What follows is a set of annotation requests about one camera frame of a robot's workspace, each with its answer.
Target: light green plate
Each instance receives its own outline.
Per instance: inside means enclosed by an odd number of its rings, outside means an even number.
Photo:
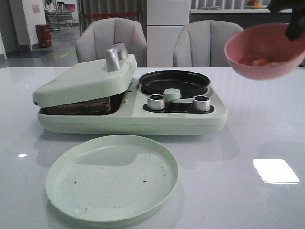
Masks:
[[[145,137],[112,135],[63,154],[48,172],[46,192],[71,217],[120,226],[158,210],[177,180],[178,164],[166,147]]]

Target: silver knob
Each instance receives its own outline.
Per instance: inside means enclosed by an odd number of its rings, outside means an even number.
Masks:
[[[203,95],[193,97],[192,107],[196,111],[209,111],[210,110],[210,99]]]
[[[152,94],[147,99],[147,107],[151,110],[162,110],[165,108],[165,100],[161,94]]]

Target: chair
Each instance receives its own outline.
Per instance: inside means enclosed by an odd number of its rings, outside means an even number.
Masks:
[[[185,25],[173,51],[173,66],[229,67],[224,54],[225,43],[242,30],[237,24],[214,20]]]
[[[108,18],[91,23],[76,42],[78,62],[104,59],[106,50],[122,42],[134,54],[138,67],[146,66],[147,41],[139,22]]]

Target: fruit bowl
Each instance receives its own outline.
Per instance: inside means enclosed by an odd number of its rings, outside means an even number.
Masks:
[[[290,41],[285,35],[287,27],[285,23],[269,23],[237,33],[224,47],[228,63],[240,75],[256,80],[273,79],[291,72],[305,58],[305,34]],[[260,56],[275,64],[242,64],[245,56]]]
[[[246,7],[250,9],[264,9],[267,8],[267,5],[246,5]]]

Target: sandwich maker lid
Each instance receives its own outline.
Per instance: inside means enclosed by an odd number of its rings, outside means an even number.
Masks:
[[[133,54],[119,60],[120,69],[108,71],[106,59],[79,63],[33,93],[39,107],[88,101],[126,91],[136,70]]]

